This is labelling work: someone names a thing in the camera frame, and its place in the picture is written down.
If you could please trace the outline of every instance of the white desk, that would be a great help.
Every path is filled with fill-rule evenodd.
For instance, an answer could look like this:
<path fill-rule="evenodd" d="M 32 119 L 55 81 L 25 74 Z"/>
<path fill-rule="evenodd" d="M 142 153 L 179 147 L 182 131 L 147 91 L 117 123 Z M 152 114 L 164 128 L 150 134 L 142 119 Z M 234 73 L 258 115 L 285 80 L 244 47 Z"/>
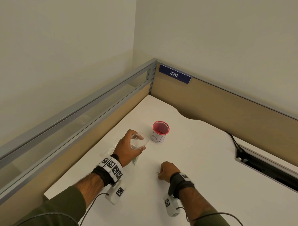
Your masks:
<path fill-rule="evenodd" d="M 170 126 L 165 141 L 157 144 L 150 140 L 136 165 L 130 163 L 124 168 L 122 179 L 128 187 L 120 201 L 112 205 L 104 195 L 97 198 L 83 226 L 189 225 L 183 210 L 177 217 L 167 215 L 162 197 L 169 184 L 159 181 L 156 174 L 163 161 L 173 162 L 190 176 L 218 211 L 234 214 L 244 226 L 297 225 L 298 193 L 235 161 L 234 144 L 224 131 L 185 118 L 174 107 L 152 96 L 147 96 L 123 118 L 45 196 L 54 197 L 92 171 L 102 159 L 100 153 L 128 129 L 150 137 L 152 124 L 158 120 Z M 288 167 L 297 170 L 293 165 Z M 223 217 L 231 226 L 239 226 L 232 217 Z"/>

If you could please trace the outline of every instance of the glass panel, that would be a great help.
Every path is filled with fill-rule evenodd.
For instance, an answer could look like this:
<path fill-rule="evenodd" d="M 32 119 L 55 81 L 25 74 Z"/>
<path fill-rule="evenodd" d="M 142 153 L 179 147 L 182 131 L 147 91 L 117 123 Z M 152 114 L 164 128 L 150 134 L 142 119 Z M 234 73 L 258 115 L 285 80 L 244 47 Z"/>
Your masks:
<path fill-rule="evenodd" d="M 102 100 L 99 104 L 92 107 L 84 114 L 73 120 L 71 123 L 67 124 L 60 130 L 43 140 L 41 143 L 12 161 L 10 164 L 6 165 L 4 168 L 0 169 L 0 189 L 14 180 L 17 176 L 19 176 L 45 155 L 50 153 L 53 149 L 61 145 L 67 139 L 73 137 L 76 132 L 83 130 L 87 124 L 92 123 L 101 114 L 105 113 L 115 104 L 129 95 L 138 86 L 143 84 L 146 79 L 147 72 L 138 76 L 129 84 L 126 84 L 118 91 Z"/>

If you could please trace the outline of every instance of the cubicle partition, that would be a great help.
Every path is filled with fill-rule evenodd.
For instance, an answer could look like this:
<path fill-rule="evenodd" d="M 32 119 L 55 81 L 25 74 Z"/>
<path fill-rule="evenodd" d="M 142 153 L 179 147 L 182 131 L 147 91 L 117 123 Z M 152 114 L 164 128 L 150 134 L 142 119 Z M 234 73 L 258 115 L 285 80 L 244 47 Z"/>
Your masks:
<path fill-rule="evenodd" d="M 43 193 L 148 94 L 298 166 L 297 119 L 154 58 L 0 147 L 2 225 L 40 205 Z"/>

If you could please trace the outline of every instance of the red rim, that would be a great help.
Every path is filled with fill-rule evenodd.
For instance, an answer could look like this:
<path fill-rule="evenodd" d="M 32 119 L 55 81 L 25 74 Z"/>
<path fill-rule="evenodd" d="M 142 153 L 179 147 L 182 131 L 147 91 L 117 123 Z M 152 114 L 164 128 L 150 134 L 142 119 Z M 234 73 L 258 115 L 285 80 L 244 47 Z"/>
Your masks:
<path fill-rule="evenodd" d="M 168 125 L 166 122 L 164 122 L 164 121 L 156 121 L 155 123 L 164 123 L 164 124 L 166 124 L 166 125 L 168 126 L 168 128 L 169 128 L 169 131 L 170 131 L 170 127 L 169 127 L 169 125 Z M 164 133 L 164 134 L 157 132 L 157 131 L 154 129 L 154 125 L 155 125 L 155 123 L 153 123 L 153 126 L 152 126 L 153 131 L 154 131 L 155 133 L 157 133 L 158 135 L 162 135 L 162 136 L 167 135 L 167 134 L 169 133 L 169 131 L 168 131 L 167 133 Z"/>

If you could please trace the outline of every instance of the person's left hand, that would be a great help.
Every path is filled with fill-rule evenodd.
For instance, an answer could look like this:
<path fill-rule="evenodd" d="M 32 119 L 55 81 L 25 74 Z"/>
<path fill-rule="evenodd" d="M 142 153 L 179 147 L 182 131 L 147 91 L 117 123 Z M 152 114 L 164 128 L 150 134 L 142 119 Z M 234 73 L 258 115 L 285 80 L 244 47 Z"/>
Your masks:
<path fill-rule="evenodd" d="M 127 166 L 131 160 L 133 160 L 135 157 L 139 156 L 143 150 L 146 149 L 146 147 L 142 147 L 141 149 L 135 150 L 132 149 L 130 146 L 130 139 L 131 136 L 137 133 L 134 130 L 129 129 L 125 136 L 119 140 L 114 153 L 117 154 L 119 157 L 119 162 L 122 165 L 122 167 Z"/>

